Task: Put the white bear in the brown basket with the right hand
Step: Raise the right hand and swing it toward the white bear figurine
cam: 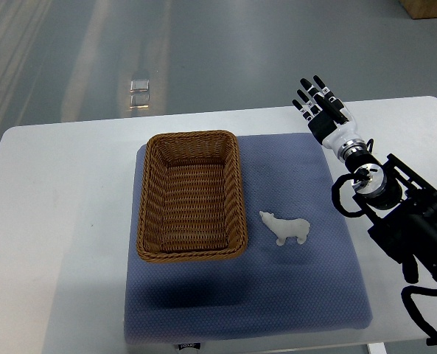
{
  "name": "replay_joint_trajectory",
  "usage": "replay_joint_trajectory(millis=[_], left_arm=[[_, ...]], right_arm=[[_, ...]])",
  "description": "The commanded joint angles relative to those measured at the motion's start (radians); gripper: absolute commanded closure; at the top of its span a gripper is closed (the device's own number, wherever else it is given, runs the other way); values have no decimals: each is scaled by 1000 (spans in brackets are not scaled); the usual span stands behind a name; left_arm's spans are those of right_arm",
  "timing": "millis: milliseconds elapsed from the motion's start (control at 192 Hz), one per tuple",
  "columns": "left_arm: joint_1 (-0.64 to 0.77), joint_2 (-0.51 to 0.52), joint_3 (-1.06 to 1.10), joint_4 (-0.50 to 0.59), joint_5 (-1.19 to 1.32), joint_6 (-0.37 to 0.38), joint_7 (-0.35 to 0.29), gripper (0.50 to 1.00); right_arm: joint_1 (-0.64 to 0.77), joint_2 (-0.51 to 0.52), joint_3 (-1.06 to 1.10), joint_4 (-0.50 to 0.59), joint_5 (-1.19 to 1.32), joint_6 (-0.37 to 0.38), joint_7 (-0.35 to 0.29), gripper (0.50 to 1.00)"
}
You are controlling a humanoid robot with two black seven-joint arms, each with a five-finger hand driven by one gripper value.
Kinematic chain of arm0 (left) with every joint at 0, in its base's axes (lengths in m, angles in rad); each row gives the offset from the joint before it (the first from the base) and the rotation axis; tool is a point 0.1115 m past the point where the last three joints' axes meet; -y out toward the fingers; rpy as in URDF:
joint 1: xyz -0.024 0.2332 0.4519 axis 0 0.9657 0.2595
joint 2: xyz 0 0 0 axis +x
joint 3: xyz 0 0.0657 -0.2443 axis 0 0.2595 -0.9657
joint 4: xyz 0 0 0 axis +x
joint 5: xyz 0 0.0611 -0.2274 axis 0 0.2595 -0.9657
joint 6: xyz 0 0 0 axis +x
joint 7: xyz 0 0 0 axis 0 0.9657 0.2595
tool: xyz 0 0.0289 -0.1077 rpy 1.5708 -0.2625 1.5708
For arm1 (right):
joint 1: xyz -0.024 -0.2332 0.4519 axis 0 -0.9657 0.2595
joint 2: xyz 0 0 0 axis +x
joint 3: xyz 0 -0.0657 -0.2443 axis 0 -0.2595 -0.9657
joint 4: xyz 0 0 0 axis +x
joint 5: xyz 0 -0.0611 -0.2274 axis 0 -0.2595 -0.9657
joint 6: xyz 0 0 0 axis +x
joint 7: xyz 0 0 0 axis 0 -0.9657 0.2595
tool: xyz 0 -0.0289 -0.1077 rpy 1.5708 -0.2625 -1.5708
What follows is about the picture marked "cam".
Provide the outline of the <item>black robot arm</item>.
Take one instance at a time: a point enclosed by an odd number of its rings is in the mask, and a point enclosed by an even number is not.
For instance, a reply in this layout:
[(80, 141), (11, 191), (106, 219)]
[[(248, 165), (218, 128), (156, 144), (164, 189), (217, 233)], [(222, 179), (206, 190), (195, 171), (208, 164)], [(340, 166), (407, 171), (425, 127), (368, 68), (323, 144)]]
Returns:
[(412, 298), (437, 297), (437, 189), (393, 154), (381, 164), (361, 139), (343, 143), (338, 158), (348, 173), (332, 186), (334, 207), (347, 218), (371, 221), (369, 236), (402, 267), (408, 314), (427, 335), (427, 345), (437, 345), (437, 330)]

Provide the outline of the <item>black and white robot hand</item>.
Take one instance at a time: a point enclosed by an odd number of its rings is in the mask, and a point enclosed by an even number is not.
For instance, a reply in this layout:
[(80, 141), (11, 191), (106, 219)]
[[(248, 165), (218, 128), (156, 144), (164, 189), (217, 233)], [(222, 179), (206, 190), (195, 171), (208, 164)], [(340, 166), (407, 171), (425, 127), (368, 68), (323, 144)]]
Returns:
[(322, 81), (300, 79), (298, 99), (292, 104), (307, 123), (311, 134), (324, 148), (332, 150), (344, 162), (348, 157), (366, 149), (366, 142), (357, 133), (357, 123), (341, 99)]

